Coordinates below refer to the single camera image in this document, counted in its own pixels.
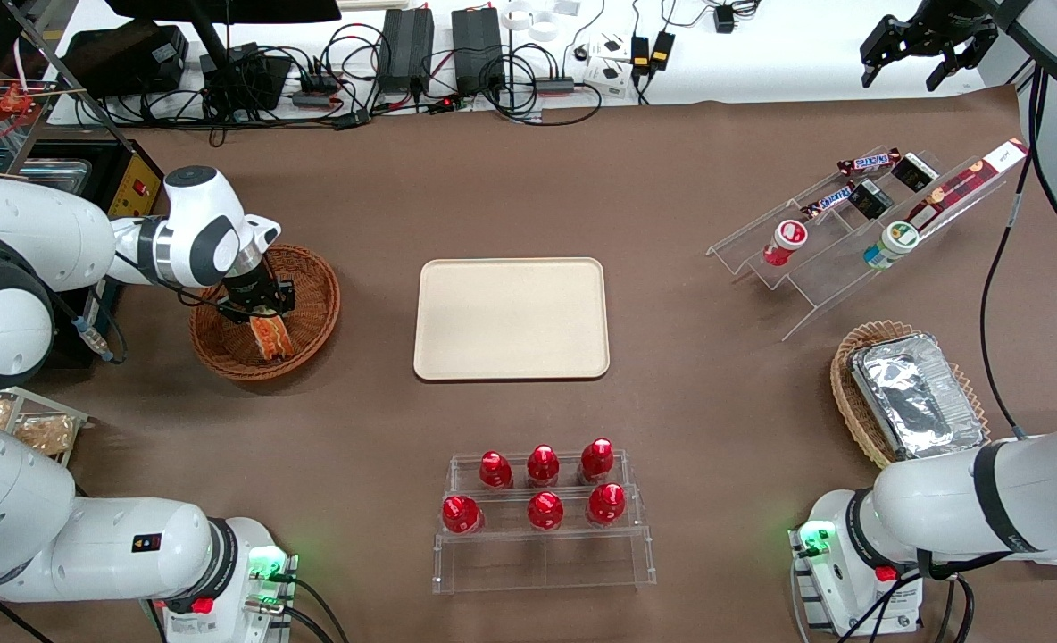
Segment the red bottle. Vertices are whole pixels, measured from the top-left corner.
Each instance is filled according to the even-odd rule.
[[[513,489],[513,467],[500,453],[489,451],[480,457],[480,481],[493,489]]]
[[[528,455],[528,485],[554,485],[560,475],[560,459],[552,446],[541,444]]]
[[[442,522],[453,533],[476,533],[485,526],[485,514],[468,496],[450,496],[442,502]]]
[[[622,485],[615,483],[597,485],[589,496],[589,507],[585,509],[585,517],[594,528],[606,528],[624,515],[627,506]]]
[[[528,501],[528,521],[534,528],[550,531],[564,519],[564,504],[552,491],[542,491]]]
[[[594,440],[580,455],[580,484],[599,483],[612,471],[614,462],[615,455],[609,439],[601,437]]]

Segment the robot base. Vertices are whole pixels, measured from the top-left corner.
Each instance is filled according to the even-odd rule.
[[[262,643],[267,638],[272,621],[282,618],[255,613],[243,609],[247,595],[259,594],[276,599],[279,584],[259,581],[252,572],[286,572],[288,556],[275,546],[271,532],[251,518],[227,518],[239,539],[239,561],[226,589],[215,601],[209,613],[178,614],[164,609],[164,627],[168,643]]]
[[[799,574],[805,575],[806,567],[813,583],[817,601],[810,598],[809,591],[803,593],[803,604],[806,606],[810,623],[830,622],[838,636],[842,636],[858,622],[893,585],[892,582],[878,582],[875,571],[863,562],[855,552],[854,546],[847,534],[848,504],[854,497],[854,492],[839,490],[827,493],[814,503],[810,520],[802,522],[797,531],[791,531],[791,545],[799,550],[814,546],[822,549],[818,556],[802,558],[796,563]],[[900,635],[900,632],[915,631],[921,625],[917,611],[922,605],[922,581],[904,586],[889,601],[885,611],[879,635]],[[818,608],[826,618],[815,618]],[[854,630],[854,636],[869,636],[874,631],[876,611],[866,623]]]

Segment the white table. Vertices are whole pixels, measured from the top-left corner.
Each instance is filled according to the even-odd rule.
[[[635,22],[635,14],[631,11],[628,0],[606,1],[604,15],[589,30],[581,34],[580,41],[586,41],[589,33],[631,33]],[[451,49],[451,18],[455,8],[470,7],[479,0],[431,0],[429,5],[433,11],[435,24],[433,50]],[[541,8],[552,8],[553,0],[532,0]],[[501,7],[507,0],[495,3]],[[411,0],[411,5],[419,5]],[[666,0],[667,8],[671,0]],[[938,58],[909,58],[894,62],[882,70],[870,89],[860,86],[863,65],[859,61],[859,44],[874,29],[874,25],[887,14],[900,18],[908,18],[915,11],[917,0],[762,0],[758,15],[753,20],[741,20],[739,27],[733,34],[717,34],[710,15],[705,16],[699,24],[692,27],[672,27],[669,32],[675,34],[675,47],[672,49],[667,71],[655,76],[646,97],[653,105],[688,105],[701,100],[720,100],[725,103],[755,102],[789,102],[789,100],[841,100],[841,99],[875,99],[875,98],[916,98],[926,96],[952,96],[966,91],[984,89],[985,82],[975,71],[962,70],[956,76],[946,78],[940,89],[932,94],[925,90],[925,78],[938,65]],[[704,4],[701,0],[676,0],[675,16],[672,21],[688,23],[699,15]],[[647,36],[654,42],[655,33],[664,24],[660,17],[660,0],[637,0],[639,10],[641,36]],[[599,0],[582,0],[578,16],[560,16],[561,34],[552,42],[542,43],[557,58],[562,56],[564,48],[572,38],[599,11]],[[344,20],[331,23],[302,25],[247,25],[238,24],[231,27],[231,44],[258,42],[271,45],[293,45],[305,50],[309,54],[320,54],[321,48],[330,40],[331,34],[339,25],[366,23],[381,27],[385,12],[348,12]],[[60,40],[58,54],[63,54],[68,42],[77,32],[87,30],[112,29],[128,21],[128,18],[116,16],[104,0],[79,0],[76,12],[69,20],[64,37]],[[182,89],[201,89],[202,73],[199,73],[199,55],[205,49],[190,24],[178,23],[185,37],[190,42],[185,74],[181,82]],[[226,26],[217,25],[220,37],[226,41]],[[345,33],[360,32],[370,40],[374,39],[370,30],[347,30]],[[508,40],[508,33],[503,30],[503,39]],[[514,44],[530,42],[527,32],[513,32]],[[332,60],[341,60],[346,53],[358,48],[360,43],[344,41],[331,51]],[[532,52],[525,53],[533,60],[537,73],[545,73],[543,57]],[[568,74],[580,80],[585,65],[571,58],[568,61]],[[368,53],[359,54],[350,61],[347,68],[358,76],[369,76],[370,62]],[[438,78],[453,85],[453,61],[444,66]],[[292,93],[296,82],[289,82],[284,94]],[[364,99],[369,94],[369,82],[358,87],[358,96]],[[431,93],[444,94],[445,86],[431,84]],[[160,117],[174,115],[175,111],[187,102],[189,95],[177,95],[166,98],[154,107],[154,113]],[[541,105],[549,107],[588,106],[593,105],[594,96],[587,91],[578,91],[571,96],[543,98]],[[635,98],[609,98],[606,106],[634,105]],[[477,99],[471,109],[485,109],[484,99]],[[113,112],[125,113],[115,106]],[[199,103],[186,110],[187,115],[199,115]],[[289,98],[283,98],[274,111],[279,117],[312,117],[319,112],[299,110],[290,105]],[[95,121],[84,115],[86,124]],[[52,125],[76,125],[74,100],[60,100],[54,113],[51,114]]]

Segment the red button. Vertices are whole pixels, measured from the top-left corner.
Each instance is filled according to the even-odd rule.
[[[199,598],[194,601],[191,601],[191,611],[194,611],[194,613],[198,614],[210,614],[210,609],[211,607],[215,606],[216,606],[216,600],[207,599],[205,598],[205,595],[204,598]]]
[[[880,566],[874,570],[874,575],[878,577],[878,583],[892,583],[897,581],[897,570],[891,566]]]

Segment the small bottle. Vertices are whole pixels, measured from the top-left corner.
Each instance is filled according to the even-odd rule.
[[[485,526],[485,514],[468,496],[450,496],[442,502],[442,522],[457,534],[477,533]]]
[[[552,491],[542,491],[528,501],[528,521],[533,528],[552,531],[564,519],[564,503]]]
[[[513,465],[500,453],[489,451],[480,457],[480,481],[492,489],[513,489]]]
[[[771,265],[784,265],[805,242],[805,225],[793,219],[785,220],[774,228],[771,243],[762,249],[762,260]]]
[[[612,443],[606,437],[593,440],[580,455],[580,484],[597,484],[606,479],[615,462]]]
[[[528,455],[528,485],[554,485],[560,475],[560,459],[552,446],[541,444]]]
[[[622,485],[615,483],[597,485],[589,496],[589,507],[585,509],[585,517],[594,528],[606,528],[624,515],[627,508],[627,494]]]
[[[875,244],[866,249],[863,259],[870,268],[885,270],[907,256],[921,240],[922,236],[915,227],[905,221],[895,221],[882,232],[882,238]]]

